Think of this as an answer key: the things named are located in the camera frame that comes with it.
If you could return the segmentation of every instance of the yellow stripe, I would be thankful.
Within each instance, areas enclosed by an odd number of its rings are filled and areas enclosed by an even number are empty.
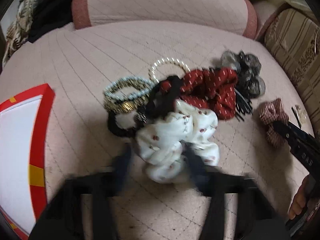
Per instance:
[[[44,187],[44,170],[34,165],[29,165],[29,184]]]
[[[17,102],[17,100],[16,100],[14,97],[9,98],[9,101],[10,101],[11,103],[15,103],[15,102]]]
[[[15,224],[12,224],[12,223],[11,223],[10,226],[12,227],[13,230],[17,229],[17,227],[16,227]]]

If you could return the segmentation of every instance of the sofa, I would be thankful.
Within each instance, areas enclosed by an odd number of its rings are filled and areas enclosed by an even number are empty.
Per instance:
[[[255,8],[259,7],[269,17],[258,20]],[[264,24],[277,17],[274,9],[278,8],[249,0],[73,0],[73,24],[24,44],[0,75],[0,101],[41,83],[55,91],[45,146],[48,201],[71,174],[104,170],[128,141],[108,131],[102,93],[108,84],[123,76],[148,77],[150,65],[164,56],[201,69],[215,65],[226,49],[243,50],[259,58],[266,93],[252,100],[254,114],[246,115],[244,122],[219,121],[212,141],[220,148],[219,169],[235,175],[249,173],[285,219],[308,172],[288,145],[275,149],[267,143],[257,113],[262,102],[280,97],[290,121],[297,125],[291,107],[298,104],[305,109],[275,53],[255,40],[263,38],[260,32],[268,30]],[[170,74],[182,72],[168,65],[158,76]],[[302,129],[314,135],[308,116]],[[149,180],[143,164],[140,157],[133,157],[126,187],[111,201],[121,239],[197,239],[209,199],[191,185]],[[226,198],[225,239],[231,239],[236,199]],[[86,239],[92,239],[90,201],[85,195]]]

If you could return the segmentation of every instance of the pearl bracelet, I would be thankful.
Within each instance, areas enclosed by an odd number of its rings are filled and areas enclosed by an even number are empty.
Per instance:
[[[142,77],[124,77],[112,82],[104,90],[105,108],[115,113],[129,113],[148,101],[148,95],[154,83]],[[132,92],[127,96],[114,93],[125,87],[134,87],[139,92]]]
[[[159,80],[156,78],[155,70],[157,67],[163,65],[163,64],[174,64],[181,68],[185,73],[190,72],[189,67],[187,64],[184,64],[182,61],[174,58],[162,58],[161,60],[157,60],[150,68],[149,68],[149,77],[150,80],[152,80],[155,84],[159,83]]]

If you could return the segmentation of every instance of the red scrunchie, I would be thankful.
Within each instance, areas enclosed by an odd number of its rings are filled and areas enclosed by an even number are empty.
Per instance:
[[[227,120],[235,116],[235,85],[238,76],[234,70],[221,68],[215,70],[192,70],[183,77],[180,98],[198,108],[213,110],[219,119]],[[162,93],[169,91],[169,81],[160,87]]]

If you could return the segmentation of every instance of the white satin scrunchie with cherries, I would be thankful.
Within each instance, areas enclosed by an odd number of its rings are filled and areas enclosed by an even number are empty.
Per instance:
[[[214,134],[218,118],[214,111],[199,109],[177,99],[175,113],[146,125],[137,132],[140,156],[147,162],[147,176],[158,183],[179,183],[188,180],[182,153],[184,140],[193,144],[195,153],[205,165],[219,161],[219,147],[209,138]]]

